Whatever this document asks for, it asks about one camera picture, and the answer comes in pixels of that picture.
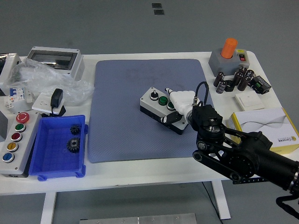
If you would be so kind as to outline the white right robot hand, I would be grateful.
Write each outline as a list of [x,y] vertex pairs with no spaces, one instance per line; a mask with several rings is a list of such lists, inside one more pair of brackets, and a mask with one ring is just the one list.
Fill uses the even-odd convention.
[[191,124],[192,105],[195,96],[194,91],[173,91],[170,88],[165,89],[170,96],[170,101],[174,106],[175,112],[162,117],[162,124],[172,124],[180,121],[182,118],[188,124]]

